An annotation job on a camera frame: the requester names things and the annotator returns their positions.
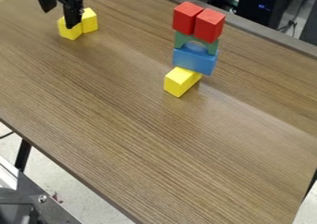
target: bolt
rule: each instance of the bolt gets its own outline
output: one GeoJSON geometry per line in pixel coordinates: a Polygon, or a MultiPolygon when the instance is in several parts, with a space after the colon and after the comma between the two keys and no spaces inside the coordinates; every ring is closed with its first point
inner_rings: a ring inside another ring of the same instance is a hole
{"type": "Polygon", "coordinates": [[[47,196],[46,195],[40,195],[37,201],[41,204],[45,203],[47,201],[47,196]]]}

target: red block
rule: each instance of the red block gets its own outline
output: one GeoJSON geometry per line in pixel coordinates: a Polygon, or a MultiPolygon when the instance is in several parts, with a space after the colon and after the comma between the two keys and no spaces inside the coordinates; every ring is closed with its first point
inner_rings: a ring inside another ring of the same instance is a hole
{"type": "Polygon", "coordinates": [[[183,34],[192,35],[194,33],[196,16],[204,8],[189,2],[183,2],[174,9],[172,27],[183,34]]]}
{"type": "Polygon", "coordinates": [[[205,42],[213,43],[222,34],[225,15],[206,8],[196,18],[195,36],[205,42]]]}

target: green block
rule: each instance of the green block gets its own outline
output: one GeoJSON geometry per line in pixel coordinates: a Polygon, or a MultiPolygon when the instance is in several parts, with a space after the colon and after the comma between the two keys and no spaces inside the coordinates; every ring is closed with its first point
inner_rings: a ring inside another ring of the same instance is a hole
{"type": "Polygon", "coordinates": [[[181,49],[184,46],[184,44],[186,44],[188,42],[193,42],[193,41],[204,44],[208,50],[208,54],[210,54],[212,56],[216,56],[217,51],[218,51],[219,40],[216,40],[214,43],[207,43],[205,41],[201,41],[200,39],[198,39],[194,35],[185,35],[185,34],[182,34],[178,31],[175,33],[174,47],[176,49],[181,49]]]}

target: stacked blocks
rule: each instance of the stacked blocks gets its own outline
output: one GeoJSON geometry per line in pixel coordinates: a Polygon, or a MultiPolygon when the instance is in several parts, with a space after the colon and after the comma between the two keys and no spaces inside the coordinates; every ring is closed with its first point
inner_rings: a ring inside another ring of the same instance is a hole
{"type": "Polygon", "coordinates": [[[98,30],[98,19],[96,13],[90,7],[87,7],[82,14],[82,22],[78,23],[72,29],[66,27],[65,18],[58,21],[59,35],[69,40],[76,40],[83,33],[98,30]]]}
{"type": "Polygon", "coordinates": [[[224,14],[189,2],[174,9],[172,26],[176,33],[172,63],[176,67],[165,76],[165,91],[180,97],[202,74],[212,74],[218,61],[218,38],[224,20],[224,14]]]}

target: yellow block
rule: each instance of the yellow block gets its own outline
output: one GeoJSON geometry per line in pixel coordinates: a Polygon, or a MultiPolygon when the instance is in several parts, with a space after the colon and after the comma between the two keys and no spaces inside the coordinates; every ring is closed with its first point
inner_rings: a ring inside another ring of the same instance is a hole
{"type": "Polygon", "coordinates": [[[165,76],[164,90],[176,97],[181,97],[201,78],[201,73],[185,68],[175,67],[165,76]]]}
{"type": "Polygon", "coordinates": [[[92,8],[87,7],[82,14],[82,32],[88,33],[98,30],[98,19],[92,8]]]}
{"type": "Polygon", "coordinates": [[[72,29],[66,27],[65,18],[58,21],[59,35],[70,40],[76,40],[82,34],[82,24],[78,23],[72,29]]]}

